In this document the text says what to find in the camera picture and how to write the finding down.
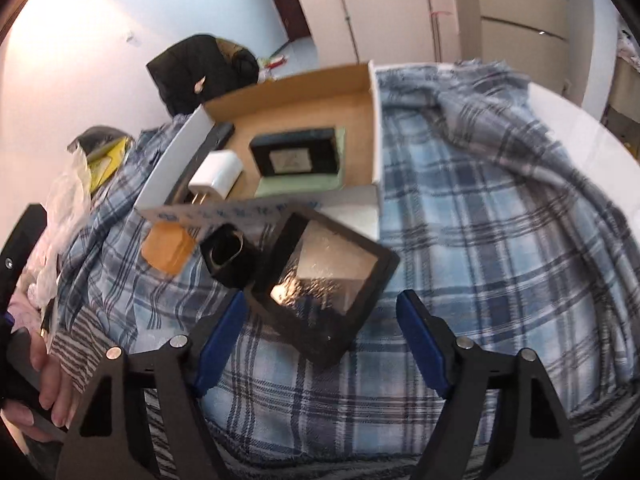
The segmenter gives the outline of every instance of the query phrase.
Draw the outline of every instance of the green paper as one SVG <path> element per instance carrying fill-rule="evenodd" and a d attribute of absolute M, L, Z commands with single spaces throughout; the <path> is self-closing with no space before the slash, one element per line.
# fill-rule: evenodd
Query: green paper
<path fill-rule="evenodd" d="M 265 196 L 332 191 L 344 185 L 344 136 L 346 131 L 339 128 L 335 131 L 335 145 L 340 157 L 340 170 L 332 174 L 308 174 L 286 176 L 264 176 L 260 179 L 255 198 Z"/>

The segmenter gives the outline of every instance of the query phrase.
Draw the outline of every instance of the open box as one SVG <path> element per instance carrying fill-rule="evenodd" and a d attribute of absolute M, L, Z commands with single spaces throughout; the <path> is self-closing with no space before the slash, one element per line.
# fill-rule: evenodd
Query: open box
<path fill-rule="evenodd" d="M 244 171 L 224 201 L 165 205 L 175 183 L 218 122 L 236 131 L 225 149 Z M 341 189 L 254 198 L 260 174 L 249 143 L 260 134 L 336 126 L 345 129 Z M 372 64 L 350 65 L 267 81 L 199 107 L 162 155 L 135 207 L 146 219 L 210 227 L 231 222 L 247 231 L 277 221 L 287 203 L 322 210 L 370 238 L 378 238 L 382 203 L 380 97 Z"/>

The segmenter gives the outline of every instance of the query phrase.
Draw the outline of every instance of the black jacket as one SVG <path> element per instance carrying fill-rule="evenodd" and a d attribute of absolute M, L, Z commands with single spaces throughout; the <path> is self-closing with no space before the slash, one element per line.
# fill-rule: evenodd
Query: black jacket
<path fill-rule="evenodd" d="M 216 38 L 208 34 L 176 43 L 146 68 L 172 116 L 191 114 L 206 101 L 256 83 L 259 72 L 255 57 L 244 48 L 228 63 Z"/>

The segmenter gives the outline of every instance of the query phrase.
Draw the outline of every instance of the plaid cloth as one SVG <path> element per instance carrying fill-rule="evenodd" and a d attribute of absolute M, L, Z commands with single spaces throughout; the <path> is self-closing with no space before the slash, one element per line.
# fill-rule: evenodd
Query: plaid cloth
<path fill-rule="evenodd" d="M 528 80 L 505 65 L 401 68 L 378 83 L 381 242 L 399 268 L 329 370 L 250 318 L 202 401 L 225 460 L 241 478 L 407 477 L 442 408 L 396 323 L 396 296 L 412 288 L 456 334 L 538 352 L 594 478 L 640 410 L 640 253 L 624 217 L 547 136 L 527 106 Z M 129 351 L 149 331 L 188 332 L 225 293 L 197 253 L 172 280 L 140 256 L 150 226 L 132 205 L 184 121 L 142 134 L 64 260 L 53 346 L 79 387 L 114 342 Z M 174 476 L 148 401 L 162 471 Z M 488 395 L 468 478 L 494 412 Z"/>

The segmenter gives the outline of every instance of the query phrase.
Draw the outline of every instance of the metal screw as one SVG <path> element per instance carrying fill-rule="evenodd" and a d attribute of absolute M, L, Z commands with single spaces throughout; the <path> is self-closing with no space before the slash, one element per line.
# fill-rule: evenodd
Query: metal screw
<path fill-rule="evenodd" d="M 114 346 L 113 348 L 109 348 L 107 350 L 107 359 L 111 361 L 116 360 L 121 355 L 122 355 L 122 349 L 117 346 Z"/>
<path fill-rule="evenodd" d="M 464 348 L 465 350 L 469 350 L 470 348 L 474 347 L 475 343 L 466 335 L 461 335 L 456 339 L 456 345 L 458 345 L 460 348 Z"/>
<path fill-rule="evenodd" d="M 523 348 L 520 355 L 525 361 L 529 361 L 530 363 L 538 358 L 538 354 L 536 354 L 531 348 Z"/>
<path fill-rule="evenodd" d="M 185 335 L 177 335 L 171 338 L 170 345 L 174 348 L 182 348 L 188 343 L 187 336 Z"/>

